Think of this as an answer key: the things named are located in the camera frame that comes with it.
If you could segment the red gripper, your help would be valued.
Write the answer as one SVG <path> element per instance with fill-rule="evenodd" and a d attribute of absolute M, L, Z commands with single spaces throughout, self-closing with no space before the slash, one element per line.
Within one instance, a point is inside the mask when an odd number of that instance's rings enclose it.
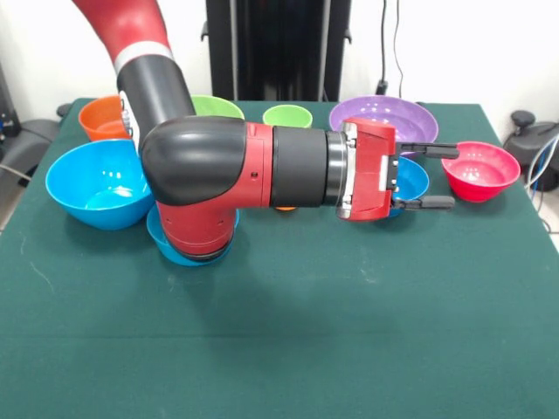
<path fill-rule="evenodd" d="M 396 144 L 396 129 L 388 124 L 352 117 L 344 129 L 356 127 L 355 180 L 351 193 L 349 221 L 368 222 L 390 213 L 392 192 L 396 188 L 397 154 L 416 153 L 429 158 L 457 159 L 454 144 L 401 142 Z M 393 210 L 451 210 L 451 196 L 425 196 L 413 200 L 392 201 Z"/>

